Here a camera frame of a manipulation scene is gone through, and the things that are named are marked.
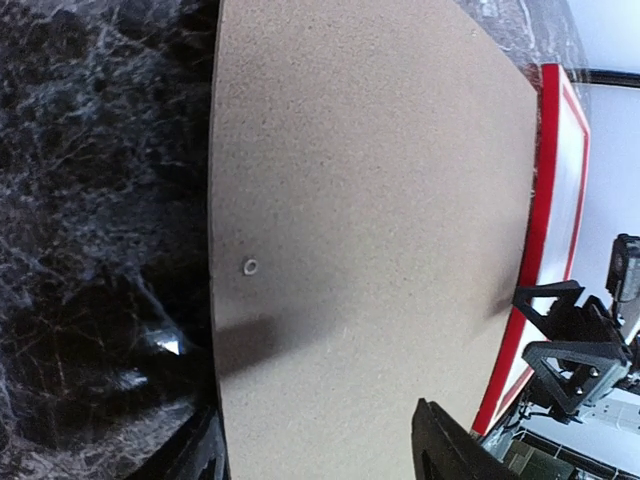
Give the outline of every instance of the dark marble tabletop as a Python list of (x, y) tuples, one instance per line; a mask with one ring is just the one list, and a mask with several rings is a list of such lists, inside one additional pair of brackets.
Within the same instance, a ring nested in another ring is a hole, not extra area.
[[(458, 3), (517, 65), (584, 66), (563, 2)], [(0, 0), (0, 478), (123, 478), (214, 381), (217, 14)]]

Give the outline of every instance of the red border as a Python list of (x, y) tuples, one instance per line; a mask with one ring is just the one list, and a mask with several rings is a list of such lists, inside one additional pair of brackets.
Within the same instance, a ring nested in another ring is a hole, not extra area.
[[(562, 69), (560, 65), (555, 64), (543, 65), (542, 92), (540, 100), (540, 143), (537, 159), (538, 175), (535, 181), (535, 197), (533, 200), (531, 219), (525, 241), (525, 249), (518, 285), (535, 285), (537, 283), (538, 273), (542, 263), (542, 255), (544, 252), (544, 245), (551, 215), (553, 186), (555, 183), (561, 89), (562, 96), (567, 100), (571, 111), (584, 131), (584, 152), (582, 159), (580, 192), (578, 195), (578, 205), (576, 208), (576, 217), (564, 279), (568, 279), (571, 274), (578, 232), (580, 230), (580, 221), (582, 218), (582, 207), (584, 202), (589, 159), (590, 130), (586, 117), (580, 107), (564, 69)], [(515, 360), (525, 324), (526, 319), (524, 315), (513, 309), (511, 316), (509, 317), (509, 321), (507, 322), (502, 346), (500, 347), (487, 391), (485, 392), (480, 409), (473, 423), (472, 429), (480, 435), (486, 435), (488, 433), (489, 429), (492, 427), (492, 420), (502, 416), (504, 410), (506, 410), (506, 408), (511, 404), (513, 399), (518, 395), (531, 377), (532, 371), (531, 369), (527, 369), (509, 389), (498, 406), (498, 401), (500, 400), (502, 390), (509, 376), (509, 371), (511, 370), (511, 366)], [(499, 411), (499, 415), (495, 415), (496, 409)]]

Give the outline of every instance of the cardboard sheet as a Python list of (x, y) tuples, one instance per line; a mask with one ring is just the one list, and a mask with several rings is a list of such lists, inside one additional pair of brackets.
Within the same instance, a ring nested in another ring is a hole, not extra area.
[(232, 478), (412, 478), (418, 398), (469, 428), (496, 360), (533, 89), (449, 0), (225, 0), (212, 118)]

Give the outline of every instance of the beige board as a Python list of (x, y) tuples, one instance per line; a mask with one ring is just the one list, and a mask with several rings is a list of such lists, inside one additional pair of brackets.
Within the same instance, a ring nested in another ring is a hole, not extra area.
[(412, 478), (418, 398), (470, 428), (498, 353), (535, 93), (448, 0), (225, 0), (216, 62), (232, 478)]

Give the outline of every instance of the gray surface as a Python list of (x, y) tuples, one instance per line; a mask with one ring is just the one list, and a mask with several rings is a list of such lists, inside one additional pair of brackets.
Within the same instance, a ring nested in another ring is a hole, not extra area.
[(217, 61), (215, 353), (232, 475), (409, 478), (416, 400), (468, 428), (493, 368), (535, 93), (447, 1), (227, 0)]

